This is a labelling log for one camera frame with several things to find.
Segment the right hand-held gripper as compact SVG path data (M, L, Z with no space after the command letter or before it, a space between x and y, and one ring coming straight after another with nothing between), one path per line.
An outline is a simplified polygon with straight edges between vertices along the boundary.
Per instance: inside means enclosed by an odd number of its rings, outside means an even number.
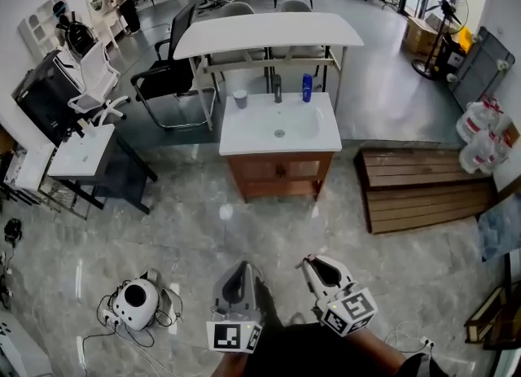
M327 252L327 247L317 254ZM309 255L297 265L315 296L312 308L319 323L345 337L366 327L378 312L370 291L361 287L347 266L328 256Z

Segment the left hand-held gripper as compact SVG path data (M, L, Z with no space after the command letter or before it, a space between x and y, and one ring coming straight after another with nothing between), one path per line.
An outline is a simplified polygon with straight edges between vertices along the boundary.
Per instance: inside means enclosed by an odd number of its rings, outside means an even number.
M242 261L217 280L212 292L211 314L206 322L210 350L220 353L255 351L263 326L251 263Z

